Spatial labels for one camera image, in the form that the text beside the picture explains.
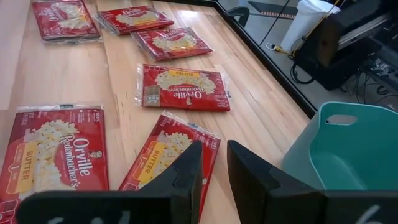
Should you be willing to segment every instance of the black cable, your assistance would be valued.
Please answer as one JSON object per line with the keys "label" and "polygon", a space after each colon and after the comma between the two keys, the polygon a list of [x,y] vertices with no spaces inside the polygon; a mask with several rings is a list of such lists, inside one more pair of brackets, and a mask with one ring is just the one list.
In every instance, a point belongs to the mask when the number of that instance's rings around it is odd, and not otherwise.
{"label": "black cable", "polygon": [[[359,96],[358,96],[358,90],[359,90],[359,80],[361,79],[361,75],[362,75],[362,70],[361,70],[361,68],[359,67],[358,68],[358,79],[356,80],[356,83],[355,83],[355,86],[356,86],[356,93],[355,93],[355,96],[356,96],[356,100],[357,100],[357,102],[358,103],[361,103],[361,100],[359,100]],[[368,82],[368,80],[370,79],[371,77],[369,76],[368,77],[368,74],[366,74],[365,73],[365,82],[362,84],[362,86],[363,86],[363,88],[364,88],[364,90],[363,90],[363,95],[362,95],[362,97],[363,97],[363,101],[364,101],[364,103],[365,103],[365,101],[366,101],[366,99],[365,99],[365,90],[366,90],[366,82]]]}
{"label": "black cable", "polygon": [[356,79],[358,78],[358,74],[357,75],[353,75],[354,78],[349,78],[346,83],[352,82],[352,81],[356,81]]}
{"label": "black cable", "polygon": [[379,87],[381,86],[380,83],[368,83],[368,84],[366,84],[366,85],[367,85],[367,86],[368,86],[368,85],[379,85]]}
{"label": "black cable", "polygon": [[385,96],[385,97],[381,98],[380,100],[377,100],[376,102],[374,102],[372,105],[376,105],[377,103],[380,103],[380,101],[382,101],[390,96],[398,96],[398,94]]}
{"label": "black cable", "polygon": [[366,83],[369,81],[371,77],[368,77],[368,74],[365,73],[365,82],[362,84],[363,86],[363,94],[362,94],[362,99],[363,103],[366,104]]}
{"label": "black cable", "polygon": [[384,86],[380,85],[377,90],[376,93],[378,93],[378,95],[387,95],[390,91],[388,89],[386,89]]}
{"label": "black cable", "polygon": [[278,16],[276,17],[274,23],[271,25],[271,27],[269,28],[267,34],[266,34],[266,35],[264,36],[264,38],[262,39],[262,41],[261,41],[261,43],[260,43],[260,46],[262,45],[262,43],[264,43],[264,41],[266,40],[266,38],[267,38],[269,32],[271,32],[272,28],[274,28],[274,25],[275,25],[276,21],[278,21],[278,19],[280,18],[280,15],[281,15],[282,12],[285,10],[285,8],[286,8],[286,6],[287,6],[287,4],[288,4],[289,2],[290,2],[290,0],[286,1],[286,3],[285,3],[285,5],[283,6],[282,10],[280,11],[280,13],[278,14]]}
{"label": "black cable", "polygon": [[[347,83],[348,83],[348,82],[352,82],[352,81],[356,81],[356,82],[355,82],[355,85],[354,85],[354,90],[353,90],[353,92],[350,93],[349,90],[348,90]],[[345,91],[345,92],[348,93],[349,96],[353,96],[353,95],[355,94],[355,90],[356,90],[357,87],[358,87],[358,84],[359,84],[359,75],[357,74],[357,75],[354,76],[354,79],[348,80],[348,81],[344,84],[344,86],[346,87],[346,91]]]}
{"label": "black cable", "polygon": [[360,68],[358,68],[358,73],[356,74],[355,87],[354,87],[354,91],[353,91],[353,94],[355,92],[356,100],[358,103],[361,103],[359,100],[359,96],[358,96],[359,80],[361,79],[361,75],[362,75],[362,71]]}
{"label": "black cable", "polygon": [[290,77],[292,77],[292,80],[294,82],[296,82],[298,84],[306,85],[306,84],[310,84],[311,82],[315,81],[315,79],[313,77],[311,77],[311,79],[309,79],[308,81],[299,80],[299,77],[298,77],[298,74],[297,74],[297,71],[296,71],[296,66],[297,66],[297,64],[294,63],[292,68],[290,69]]}
{"label": "black cable", "polygon": [[339,87],[339,90],[341,90],[343,93],[348,93],[348,88],[346,85],[346,90],[344,90],[341,86]]}
{"label": "black cable", "polygon": [[301,47],[302,45],[300,45],[300,46],[298,46],[295,50],[293,50],[293,47],[294,47],[294,45],[297,43],[297,41],[299,41],[299,40],[302,40],[303,41],[303,44],[304,44],[304,42],[305,41],[307,41],[307,38],[305,37],[305,36],[303,36],[302,38],[300,38],[300,39],[297,39],[295,42],[293,42],[293,44],[292,44],[292,46],[291,46],[291,48],[290,48],[290,52],[292,53],[292,54],[290,54],[290,55],[288,55],[287,57],[289,58],[289,59],[291,59],[291,60],[294,60],[294,58],[295,58],[295,56],[293,56],[293,53],[295,52],[295,51],[297,51],[298,49],[299,49],[299,47]]}

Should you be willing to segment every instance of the floor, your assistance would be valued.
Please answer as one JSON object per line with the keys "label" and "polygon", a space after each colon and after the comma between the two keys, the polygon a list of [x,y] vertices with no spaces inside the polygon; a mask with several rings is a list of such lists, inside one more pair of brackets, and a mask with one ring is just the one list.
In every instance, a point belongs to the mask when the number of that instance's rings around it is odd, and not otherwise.
{"label": "floor", "polygon": [[[280,4],[284,5],[286,3],[285,0],[255,0],[257,2],[264,2],[269,4]],[[242,0],[219,0],[219,2],[226,8],[232,9],[237,6],[246,6],[250,9],[252,14],[257,14],[258,11],[253,8],[250,4],[246,3],[247,1]],[[298,4],[298,0],[290,0],[288,6],[296,7]],[[265,44],[271,43],[280,45],[282,39],[284,38],[285,33],[290,27],[292,20],[289,19],[278,19],[274,25],[274,28],[269,32],[269,35],[265,38],[268,30],[271,28],[271,25],[274,23],[275,18],[264,17],[264,16],[255,16],[250,15],[248,19],[248,23],[245,26],[247,32],[251,35],[251,37],[257,42],[262,43],[261,47],[266,51],[266,53],[273,59],[273,61],[277,64],[277,66],[286,74],[286,76],[290,78],[290,68],[293,65],[293,61],[287,57],[286,54],[273,52],[266,49]],[[310,76],[305,73],[303,70],[298,68],[298,75],[301,80],[308,80]],[[345,93],[341,90],[333,90],[328,91],[324,89],[319,83],[313,82],[309,85],[301,85],[296,84],[297,88],[312,102],[312,104],[319,108],[324,102],[327,101],[344,101],[350,103],[363,103],[364,98],[367,103],[374,103],[380,100],[384,96],[380,96],[376,93],[377,85],[367,85],[365,92],[363,91],[363,86],[361,85],[365,81],[365,75],[363,74],[359,80],[358,87],[358,97],[357,94],[351,94],[355,89],[356,82],[348,82],[347,89],[350,92]],[[367,84],[374,83],[372,79],[366,82]],[[398,98],[390,97],[383,99],[377,105],[384,106],[393,110],[398,111]]]}
{"label": "floor", "polygon": [[202,223],[239,223],[226,165],[226,142],[235,139],[267,161],[281,159],[308,118],[215,9],[147,0],[86,0],[99,11],[152,5],[175,24],[193,27],[215,51],[154,62],[130,35],[101,30],[103,41],[49,45],[40,38],[30,1],[0,1],[0,168],[18,106],[95,102],[104,105],[109,183],[118,189],[162,113],[134,104],[137,64],[214,70],[228,74],[228,113],[171,110],[217,133],[221,146]]}

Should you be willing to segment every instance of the plastic wrapper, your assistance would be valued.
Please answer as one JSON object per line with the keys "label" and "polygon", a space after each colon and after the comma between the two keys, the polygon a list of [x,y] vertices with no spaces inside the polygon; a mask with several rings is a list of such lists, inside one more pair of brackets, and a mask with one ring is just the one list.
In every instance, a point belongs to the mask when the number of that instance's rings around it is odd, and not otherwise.
{"label": "plastic wrapper", "polygon": [[109,190],[102,106],[19,108],[0,175],[0,223],[46,190]]}
{"label": "plastic wrapper", "polygon": [[79,43],[101,40],[101,35],[81,0],[32,3],[44,42]]}
{"label": "plastic wrapper", "polygon": [[119,190],[139,190],[166,170],[193,141],[203,143],[201,212],[221,140],[215,134],[167,111],[157,120]]}
{"label": "plastic wrapper", "polygon": [[99,23],[114,34],[158,29],[174,24],[156,9],[148,6],[130,7],[98,12]]}
{"label": "plastic wrapper", "polygon": [[213,51],[190,27],[149,30],[131,33],[131,35],[156,61],[190,57]]}
{"label": "plastic wrapper", "polygon": [[138,65],[136,103],[188,110],[230,111],[225,74],[160,65]]}

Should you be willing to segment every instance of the yellow butter label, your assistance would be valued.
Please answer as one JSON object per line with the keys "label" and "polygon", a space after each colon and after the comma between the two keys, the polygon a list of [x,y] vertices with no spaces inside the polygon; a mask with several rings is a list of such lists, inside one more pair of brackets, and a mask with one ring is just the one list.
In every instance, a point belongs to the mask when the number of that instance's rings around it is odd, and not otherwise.
{"label": "yellow butter label", "polygon": [[79,19],[80,19],[80,21],[82,21],[82,22],[88,22],[88,21],[90,20],[89,18],[87,18],[86,15],[79,16]]}
{"label": "yellow butter label", "polygon": [[173,76],[183,76],[183,77],[195,77],[199,78],[199,72],[188,72],[188,71],[181,71],[181,70],[169,70],[169,73]]}
{"label": "yellow butter label", "polygon": [[171,51],[174,52],[183,52],[183,51],[188,51],[188,50],[195,50],[195,46],[189,43],[185,43],[185,44],[178,44],[178,45],[172,45],[167,47],[169,48]]}
{"label": "yellow butter label", "polygon": [[154,19],[145,19],[145,20],[141,20],[141,21],[137,21],[134,23],[135,26],[137,25],[145,25],[145,24],[151,24],[153,22],[156,22],[156,20]]}
{"label": "yellow butter label", "polygon": [[36,163],[35,155],[37,150],[37,142],[31,141],[18,146],[18,148],[20,147],[23,147],[24,149],[15,193],[25,192],[32,188]]}
{"label": "yellow butter label", "polygon": [[149,155],[148,160],[144,164],[143,170],[140,173],[138,180],[143,184],[148,183],[154,178],[155,168],[159,165],[160,158],[166,148],[166,145],[161,142],[152,141],[149,145],[152,148],[152,152]]}

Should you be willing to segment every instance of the popcorn image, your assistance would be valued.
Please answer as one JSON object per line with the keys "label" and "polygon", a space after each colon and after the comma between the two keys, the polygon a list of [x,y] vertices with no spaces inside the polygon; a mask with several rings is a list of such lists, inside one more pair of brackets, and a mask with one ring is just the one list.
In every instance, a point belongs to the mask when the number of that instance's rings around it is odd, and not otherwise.
{"label": "popcorn image", "polygon": [[156,84],[163,90],[167,90],[172,85],[191,84],[202,87],[206,94],[214,93],[216,85],[208,76],[201,73],[199,77],[189,77],[183,75],[171,75],[168,71],[158,74]]}
{"label": "popcorn image", "polygon": [[85,15],[81,13],[78,6],[64,2],[53,3],[51,6],[59,8],[68,15],[65,20],[58,22],[62,28],[81,29],[90,26],[90,23],[86,20]]}
{"label": "popcorn image", "polygon": [[19,199],[24,200],[34,192],[44,190],[76,190],[62,183],[61,173],[54,163],[55,151],[60,144],[60,138],[68,134],[78,133],[75,124],[62,120],[49,121],[41,125],[39,129],[33,129],[29,136],[37,142],[36,165],[33,179],[33,187],[19,194]]}
{"label": "popcorn image", "polygon": [[164,40],[160,37],[155,37],[152,43],[165,52],[171,52],[173,50],[190,49],[197,44],[197,41],[192,36],[184,34],[183,37],[178,40]]}
{"label": "popcorn image", "polygon": [[129,26],[134,26],[140,24],[141,22],[156,21],[158,18],[158,15],[151,11],[147,11],[145,14],[138,17],[130,17],[123,14],[119,14],[116,16],[117,21],[127,24]]}
{"label": "popcorn image", "polygon": [[154,177],[166,170],[192,144],[192,140],[187,134],[172,133],[171,135],[166,134],[165,144],[166,148],[160,158],[159,165],[155,169]]}

